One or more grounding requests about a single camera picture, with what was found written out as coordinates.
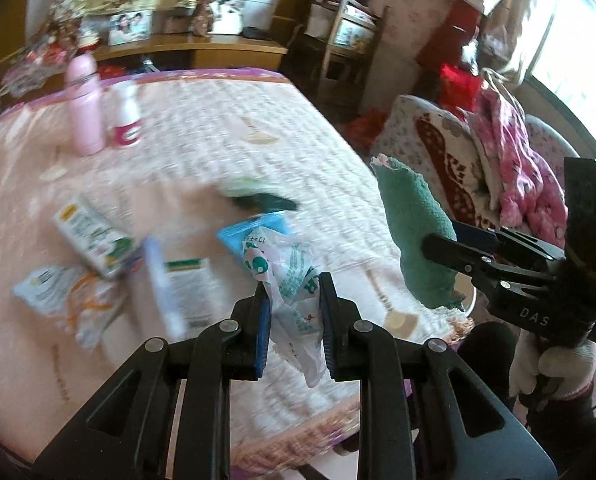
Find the white gloved hand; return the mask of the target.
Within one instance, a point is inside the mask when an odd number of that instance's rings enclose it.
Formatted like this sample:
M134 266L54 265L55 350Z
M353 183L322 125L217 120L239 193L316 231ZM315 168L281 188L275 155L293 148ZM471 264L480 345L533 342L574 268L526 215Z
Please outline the white gloved hand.
M561 380L552 398L569 401L590 388L595 372L596 344L593 341L586 340L576 348L554 346L540 350L536 336L522 330L509 370L509 395L531 394L537 376L543 375Z

